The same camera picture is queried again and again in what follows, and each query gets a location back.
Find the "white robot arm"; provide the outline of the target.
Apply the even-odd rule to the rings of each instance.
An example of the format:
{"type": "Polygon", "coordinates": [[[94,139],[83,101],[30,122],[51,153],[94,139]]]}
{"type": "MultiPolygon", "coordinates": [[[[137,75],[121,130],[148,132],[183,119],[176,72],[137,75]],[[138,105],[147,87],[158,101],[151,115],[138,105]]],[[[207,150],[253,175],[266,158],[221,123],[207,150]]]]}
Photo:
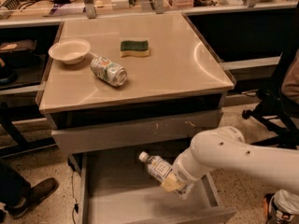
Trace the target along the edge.
{"type": "Polygon", "coordinates": [[[232,126],[196,134],[190,146],[175,159],[162,187],[172,192],[218,169],[244,173],[299,194],[299,151],[247,144],[242,132],[232,126]]]}

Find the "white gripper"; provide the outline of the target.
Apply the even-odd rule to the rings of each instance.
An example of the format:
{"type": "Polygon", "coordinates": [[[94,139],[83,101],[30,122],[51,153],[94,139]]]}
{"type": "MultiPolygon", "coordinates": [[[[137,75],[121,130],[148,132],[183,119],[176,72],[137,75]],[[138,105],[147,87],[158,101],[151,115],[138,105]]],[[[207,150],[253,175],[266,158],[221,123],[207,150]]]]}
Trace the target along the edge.
{"type": "Polygon", "coordinates": [[[185,186],[184,183],[195,183],[211,171],[213,168],[197,161],[191,149],[187,148],[176,157],[173,163],[174,173],[170,173],[164,179],[161,187],[166,192],[174,192],[182,189],[185,186]]]}

